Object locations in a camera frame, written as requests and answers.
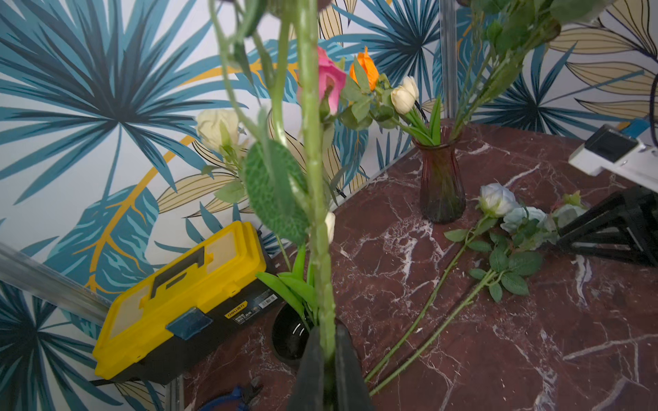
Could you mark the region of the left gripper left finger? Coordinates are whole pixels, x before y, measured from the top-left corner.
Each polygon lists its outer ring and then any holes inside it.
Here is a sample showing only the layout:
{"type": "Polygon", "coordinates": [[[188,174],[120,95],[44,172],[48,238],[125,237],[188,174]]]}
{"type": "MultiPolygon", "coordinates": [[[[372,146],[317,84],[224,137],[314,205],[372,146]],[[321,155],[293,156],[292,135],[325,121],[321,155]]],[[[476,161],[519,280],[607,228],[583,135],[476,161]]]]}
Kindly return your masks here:
{"type": "Polygon", "coordinates": [[[288,411],[324,409],[325,362],[320,346],[320,331],[314,328],[309,336],[296,382],[287,405],[288,411]]]}

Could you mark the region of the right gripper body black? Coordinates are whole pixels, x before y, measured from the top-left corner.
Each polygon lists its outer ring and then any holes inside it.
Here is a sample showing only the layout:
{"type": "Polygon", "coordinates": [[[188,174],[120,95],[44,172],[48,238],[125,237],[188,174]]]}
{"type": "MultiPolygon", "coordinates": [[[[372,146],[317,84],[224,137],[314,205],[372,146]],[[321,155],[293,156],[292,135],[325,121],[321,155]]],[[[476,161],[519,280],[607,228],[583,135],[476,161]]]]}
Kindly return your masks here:
{"type": "Polygon", "coordinates": [[[642,186],[614,193],[559,229],[564,252],[657,266],[657,193],[642,186]]]}

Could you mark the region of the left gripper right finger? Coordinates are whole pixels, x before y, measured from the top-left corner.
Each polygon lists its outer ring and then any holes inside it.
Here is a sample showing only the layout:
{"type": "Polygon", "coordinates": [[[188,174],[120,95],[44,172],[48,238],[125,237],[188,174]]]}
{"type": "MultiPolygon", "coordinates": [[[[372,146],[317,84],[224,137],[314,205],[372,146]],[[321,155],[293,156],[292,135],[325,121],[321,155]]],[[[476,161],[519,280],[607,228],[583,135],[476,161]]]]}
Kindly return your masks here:
{"type": "Polygon", "coordinates": [[[375,410],[351,335],[343,324],[338,324],[336,330],[335,383],[335,410],[375,410]]]}

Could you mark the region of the large pale blue rose stem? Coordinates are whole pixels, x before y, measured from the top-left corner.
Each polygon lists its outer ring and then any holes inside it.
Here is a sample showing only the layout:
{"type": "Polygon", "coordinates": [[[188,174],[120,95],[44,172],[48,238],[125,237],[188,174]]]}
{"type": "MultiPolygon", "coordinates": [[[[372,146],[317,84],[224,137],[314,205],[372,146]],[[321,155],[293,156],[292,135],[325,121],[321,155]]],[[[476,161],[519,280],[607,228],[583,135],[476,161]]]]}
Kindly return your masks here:
{"type": "Polygon", "coordinates": [[[514,193],[512,193],[509,188],[502,186],[500,183],[490,183],[488,185],[481,186],[480,194],[478,196],[477,208],[483,213],[483,216],[470,229],[454,229],[453,231],[447,231],[444,233],[445,238],[456,244],[460,244],[459,251],[457,251],[451,262],[440,274],[439,282],[435,285],[421,312],[411,323],[401,339],[399,339],[396,344],[394,344],[394,346],[389,349],[383,359],[380,360],[366,375],[366,382],[370,382],[370,380],[372,380],[380,371],[385,368],[390,359],[392,359],[397,351],[408,340],[411,334],[416,330],[418,325],[420,325],[421,321],[426,316],[427,311],[435,303],[442,285],[447,280],[449,274],[457,265],[457,263],[459,263],[459,259],[464,254],[465,250],[476,241],[478,236],[492,229],[499,219],[505,217],[505,215],[507,215],[518,205],[519,203],[517,202],[514,193]]]}

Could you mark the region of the light blue peony bunch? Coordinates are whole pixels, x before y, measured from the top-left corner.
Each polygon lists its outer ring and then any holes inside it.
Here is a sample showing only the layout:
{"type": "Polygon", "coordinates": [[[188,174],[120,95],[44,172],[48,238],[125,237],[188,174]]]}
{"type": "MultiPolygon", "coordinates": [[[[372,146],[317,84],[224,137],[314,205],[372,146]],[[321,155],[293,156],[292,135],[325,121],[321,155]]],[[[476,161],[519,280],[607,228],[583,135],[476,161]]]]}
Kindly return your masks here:
{"type": "Polygon", "coordinates": [[[560,35],[562,27],[594,20],[610,1],[460,1],[472,12],[476,57],[483,63],[459,99],[451,140],[461,135],[476,110],[507,90],[522,71],[526,55],[560,35]]]}

